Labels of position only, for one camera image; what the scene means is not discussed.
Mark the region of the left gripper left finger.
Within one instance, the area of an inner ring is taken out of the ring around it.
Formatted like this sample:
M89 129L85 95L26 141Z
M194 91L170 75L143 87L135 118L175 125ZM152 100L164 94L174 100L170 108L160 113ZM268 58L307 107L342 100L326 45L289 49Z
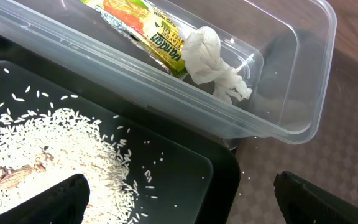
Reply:
M81 224L89 200L86 177L75 174L0 214L0 224Z

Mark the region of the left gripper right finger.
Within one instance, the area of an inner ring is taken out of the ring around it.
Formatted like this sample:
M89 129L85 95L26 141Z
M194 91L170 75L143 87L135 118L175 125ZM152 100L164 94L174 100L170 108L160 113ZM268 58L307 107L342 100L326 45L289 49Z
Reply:
M358 207L289 171L277 174L273 185L286 223L358 224Z

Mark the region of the white tissue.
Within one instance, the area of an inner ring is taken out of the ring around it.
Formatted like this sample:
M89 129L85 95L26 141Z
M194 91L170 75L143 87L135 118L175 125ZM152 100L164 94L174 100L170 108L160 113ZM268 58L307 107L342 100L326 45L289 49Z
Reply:
M221 58L221 40L208 26L194 30L181 49L181 59L191 79L197 84L214 82L213 95L231 103L248 100L252 94L238 71Z

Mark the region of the green snack wrapper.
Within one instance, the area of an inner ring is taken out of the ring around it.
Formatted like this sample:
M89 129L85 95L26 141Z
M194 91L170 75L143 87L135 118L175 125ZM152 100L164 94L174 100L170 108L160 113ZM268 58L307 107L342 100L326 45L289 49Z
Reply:
M176 25L153 3L144 0L82 0L111 27L164 67L175 78L188 72L181 59L185 41Z

